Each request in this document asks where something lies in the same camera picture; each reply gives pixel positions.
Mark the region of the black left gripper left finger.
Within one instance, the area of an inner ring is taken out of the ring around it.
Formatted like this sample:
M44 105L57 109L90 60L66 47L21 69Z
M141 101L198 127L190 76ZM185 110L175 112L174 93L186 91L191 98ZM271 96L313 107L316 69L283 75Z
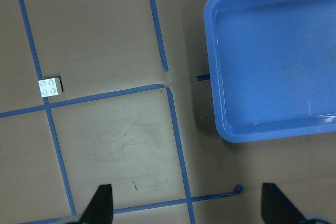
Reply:
M113 221L112 185L99 185L79 223L107 223Z

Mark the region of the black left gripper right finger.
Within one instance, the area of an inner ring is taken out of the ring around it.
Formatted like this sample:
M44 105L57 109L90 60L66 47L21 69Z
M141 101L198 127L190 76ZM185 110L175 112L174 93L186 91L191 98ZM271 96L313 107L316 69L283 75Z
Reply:
M261 217L264 223L307 222L303 214L274 183L262 185Z

